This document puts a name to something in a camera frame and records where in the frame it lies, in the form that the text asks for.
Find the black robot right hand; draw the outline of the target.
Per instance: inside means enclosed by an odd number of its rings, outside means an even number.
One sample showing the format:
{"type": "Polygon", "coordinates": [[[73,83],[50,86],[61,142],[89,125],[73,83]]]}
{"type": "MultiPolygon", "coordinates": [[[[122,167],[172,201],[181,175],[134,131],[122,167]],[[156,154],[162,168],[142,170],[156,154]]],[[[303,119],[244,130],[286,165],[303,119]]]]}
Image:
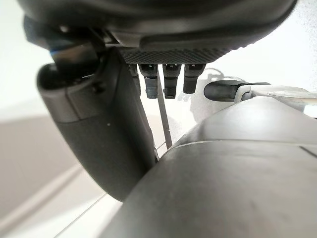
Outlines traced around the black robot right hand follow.
{"type": "Polygon", "coordinates": [[[27,40],[50,52],[39,93],[81,165],[123,201],[158,161],[141,99],[196,91],[208,63],[274,31],[294,0],[21,0],[27,40]]]}

